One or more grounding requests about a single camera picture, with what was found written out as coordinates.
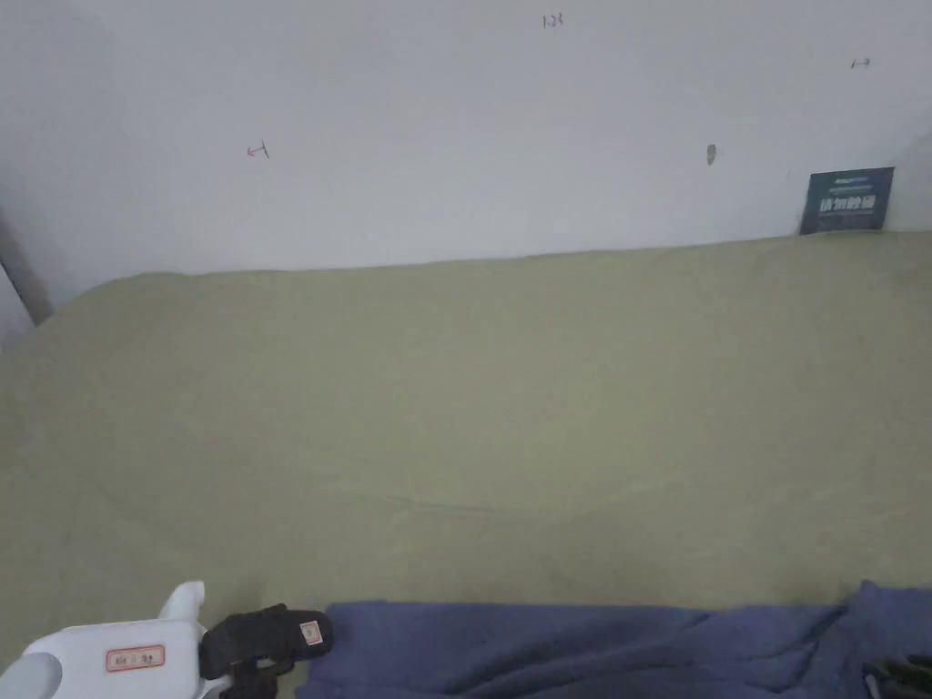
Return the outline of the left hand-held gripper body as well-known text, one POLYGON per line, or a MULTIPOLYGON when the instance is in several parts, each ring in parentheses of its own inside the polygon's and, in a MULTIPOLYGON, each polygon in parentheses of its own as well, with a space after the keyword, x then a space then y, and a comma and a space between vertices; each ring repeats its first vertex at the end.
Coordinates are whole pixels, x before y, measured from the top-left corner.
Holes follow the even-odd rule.
POLYGON ((180 584, 158 617, 67 627, 35 640, 1 676, 4 698, 218 698, 232 685, 205 679, 198 615, 205 584, 180 584))

